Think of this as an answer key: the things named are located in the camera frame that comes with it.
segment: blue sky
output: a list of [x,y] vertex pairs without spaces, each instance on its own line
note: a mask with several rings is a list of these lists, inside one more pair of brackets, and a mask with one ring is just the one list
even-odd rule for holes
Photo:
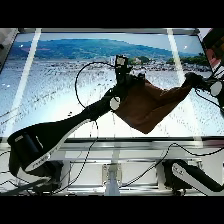
[[[31,41],[34,34],[18,34],[17,42]],[[203,52],[200,41],[196,36],[175,35],[178,51],[198,54]],[[129,34],[129,33],[42,33],[40,40],[59,39],[110,39],[125,41],[160,49],[171,50],[167,35],[164,34]]]

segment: brown cloth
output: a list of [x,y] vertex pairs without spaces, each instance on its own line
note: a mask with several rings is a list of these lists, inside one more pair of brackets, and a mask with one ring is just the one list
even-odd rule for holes
[[136,85],[115,111],[124,122],[147,134],[163,120],[191,91],[190,85],[162,90],[145,80],[145,86]]

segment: large monitor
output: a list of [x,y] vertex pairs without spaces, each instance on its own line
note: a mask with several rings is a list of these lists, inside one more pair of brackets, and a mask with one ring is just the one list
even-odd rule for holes
[[[0,137],[24,127],[58,121],[82,111],[75,95],[78,71],[92,61],[113,64],[115,55],[129,58],[133,73],[144,72],[154,85],[180,86],[184,73],[209,77],[211,68],[198,36],[147,33],[25,33],[18,34],[0,74]],[[109,66],[92,65],[78,80],[84,105],[99,100],[115,85]],[[202,96],[216,102],[206,93]],[[70,137],[96,137],[94,123]],[[99,137],[222,136],[219,108],[192,92],[147,135],[108,113],[98,119]]]

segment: screen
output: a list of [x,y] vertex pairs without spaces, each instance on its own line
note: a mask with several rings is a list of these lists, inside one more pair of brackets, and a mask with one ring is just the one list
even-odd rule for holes
[[[87,63],[114,64],[117,54],[129,58],[132,73],[162,89],[179,87],[193,71],[209,77],[211,68],[197,36],[131,33],[18,34],[0,74],[0,137],[33,124],[59,121],[80,113],[75,77]],[[78,94],[87,106],[116,84],[107,65],[86,67]],[[206,93],[203,97],[217,103]],[[130,128],[112,112],[80,127],[70,137],[189,137],[222,136],[220,110],[194,90],[149,134]]]

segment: snowy ground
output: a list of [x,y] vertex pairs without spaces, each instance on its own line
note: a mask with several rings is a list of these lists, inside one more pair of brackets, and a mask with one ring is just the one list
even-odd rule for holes
[[[86,62],[38,61],[32,64],[22,104],[14,122],[13,132],[21,128],[49,121],[58,121],[82,111],[75,96],[75,77]],[[25,61],[8,61],[0,75],[0,136],[6,133],[8,120],[12,119],[12,103],[20,82]],[[209,76],[210,72],[198,72]],[[154,85],[170,89],[179,86],[175,71],[146,71],[146,78]],[[78,81],[80,100],[91,104],[115,84],[115,73],[104,65],[87,67]],[[205,93],[204,97],[217,102]],[[148,135],[130,128],[119,117],[108,113],[98,119],[99,137],[186,137],[224,135],[224,119],[219,109],[199,98],[193,91],[172,113]],[[95,125],[83,125],[70,137],[92,137],[97,134]]]

